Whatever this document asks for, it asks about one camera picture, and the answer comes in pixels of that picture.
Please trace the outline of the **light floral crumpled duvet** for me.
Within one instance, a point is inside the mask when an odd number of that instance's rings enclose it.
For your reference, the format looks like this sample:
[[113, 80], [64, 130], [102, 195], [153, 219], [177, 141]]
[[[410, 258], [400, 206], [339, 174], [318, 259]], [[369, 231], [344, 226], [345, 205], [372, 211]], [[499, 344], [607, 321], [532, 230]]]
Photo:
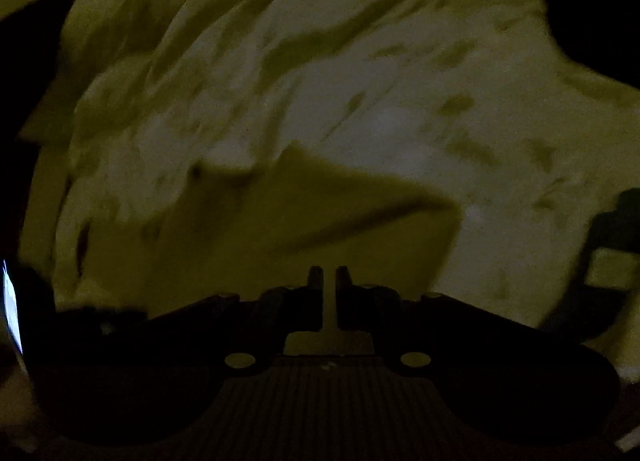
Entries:
[[43, 154], [18, 238], [61, 308], [144, 307], [192, 169], [298, 146], [456, 201], [426, 291], [536, 327], [639, 181], [638, 91], [563, 56], [542, 0], [70, 2], [22, 129]]

